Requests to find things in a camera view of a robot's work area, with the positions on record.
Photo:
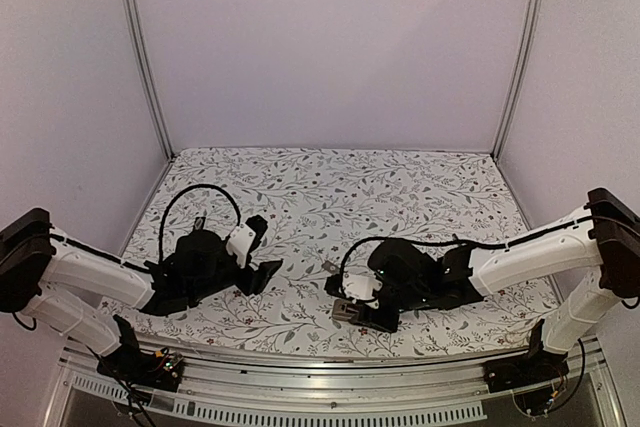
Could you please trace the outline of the grey remote battery cover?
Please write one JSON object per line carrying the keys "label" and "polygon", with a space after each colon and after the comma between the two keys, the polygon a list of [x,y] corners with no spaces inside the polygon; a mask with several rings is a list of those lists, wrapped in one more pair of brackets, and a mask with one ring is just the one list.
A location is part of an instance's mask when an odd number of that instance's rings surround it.
{"label": "grey remote battery cover", "polygon": [[322,268],[328,272],[330,275],[335,275],[339,272],[339,267],[330,261],[325,261],[322,264]]}

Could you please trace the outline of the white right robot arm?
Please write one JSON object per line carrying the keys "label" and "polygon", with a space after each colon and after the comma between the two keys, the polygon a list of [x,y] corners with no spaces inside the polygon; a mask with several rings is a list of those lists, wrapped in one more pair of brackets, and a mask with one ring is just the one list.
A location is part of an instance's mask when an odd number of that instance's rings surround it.
{"label": "white right robot arm", "polygon": [[338,292],[364,308],[365,320],[393,332],[402,311],[451,310],[478,303],[515,284],[584,269],[585,277],[547,315],[539,341],[517,362],[537,383],[578,338],[616,304],[639,295],[639,216],[604,188],[558,221],[498,243],[454,239],[437,259],[425,241],[376,237],[366,275],[341,269]]}

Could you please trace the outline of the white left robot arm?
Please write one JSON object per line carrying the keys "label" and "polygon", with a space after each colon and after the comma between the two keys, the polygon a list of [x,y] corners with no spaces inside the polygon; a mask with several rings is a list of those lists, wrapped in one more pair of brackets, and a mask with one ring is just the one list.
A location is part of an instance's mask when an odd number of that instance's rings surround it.
{"label": "white left robot arm", "polygon": [[116,323],[101,320],[72,288],[116,300],[146,315],[164,317],[197,307],[235,287],[246,296],[262,293],[281,260],[252,265],[267,229],[254,216],[222,238],[203,228],[180,237],[166,259],[137,265],[84,244],[33,208],[1,231],[1,310],[21,312],[70,335],[97,353],[128,381],[148,373],[148,359],[122,343]]}

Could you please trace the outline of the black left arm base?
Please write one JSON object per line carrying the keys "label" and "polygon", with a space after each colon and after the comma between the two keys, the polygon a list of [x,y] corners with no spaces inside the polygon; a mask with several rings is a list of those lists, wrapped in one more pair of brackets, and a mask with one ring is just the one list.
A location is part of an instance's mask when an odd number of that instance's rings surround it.
{"label": "black left arm base", "polygon": [[164,347],[154,353],[140,349],[134,329],[119,315],[113,320],[119,328],[119,347],[99,357],[97,372],[122,383],[177,392],[184,372],[184,357]]}

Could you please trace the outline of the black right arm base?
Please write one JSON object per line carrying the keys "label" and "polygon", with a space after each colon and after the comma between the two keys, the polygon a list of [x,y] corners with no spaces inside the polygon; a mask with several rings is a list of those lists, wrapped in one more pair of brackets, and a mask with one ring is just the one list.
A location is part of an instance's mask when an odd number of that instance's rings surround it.
{"label": "black right arm base", "polygon": [[552,353],[545,349],[543,326],[544,320],[535,324],[525,353],[490,360],[482,365],[483,379],[490,393],[546,384],[545,387],[523,391],[514,397],[517,409],[531,417],[551,412],[566,386],[569,373],[568,354]]}

